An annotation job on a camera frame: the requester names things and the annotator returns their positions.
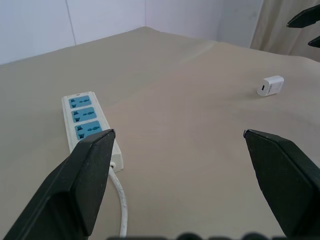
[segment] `beige tablecloth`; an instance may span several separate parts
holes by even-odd
[[[280,94],[259,97],[280,75]],[[282,235],[242,137],[294,141],[320,166],[320,63],[143,27],[0,66],[0,238],[69,154],[61,97],[93,91],[123,154],[128,235]],[[115,236],[111,181],[90,240]]]

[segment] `white power strip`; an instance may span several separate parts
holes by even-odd
[[[61,100],[70,153],[77,143],[88,135],[110,129],[94,92],[64,96]],[[116,140],[113,144],[110,166],[115,173],[124,168],[124,161]]]

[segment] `white cable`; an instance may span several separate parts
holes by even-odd
[[[120,204],[121,204],[120,238],[125,238],[127,235],[127,227],[128,227],[128,206],[127,206],[126,195],[125,195],[124,189],[121,186],[119,179],[117,178],[111,166],[109,167],[109,177],[114,183],[114,186],[120,198]]]

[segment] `beige curtain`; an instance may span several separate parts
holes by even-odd
[[[320,0],[264,0],[251,48],[320,62],[320,48],[308,45],[320,36],[320,21],[305,28],[287,27],[299,12],[318,4]]]

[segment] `blue outlet panel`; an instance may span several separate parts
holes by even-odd
[[[95,109],[93,107],[75,110],[72,111],[71,114],[74,123],[95,119],[97,117]]]
[[[96,134],[102,131],[99,121],[92,121],[89,123],[77,125],[74,128],[78,140],[85,139],[91,134]]]
[[[88,95],[69,99],[70,108],[75,109],[83,106],[91,105]]]

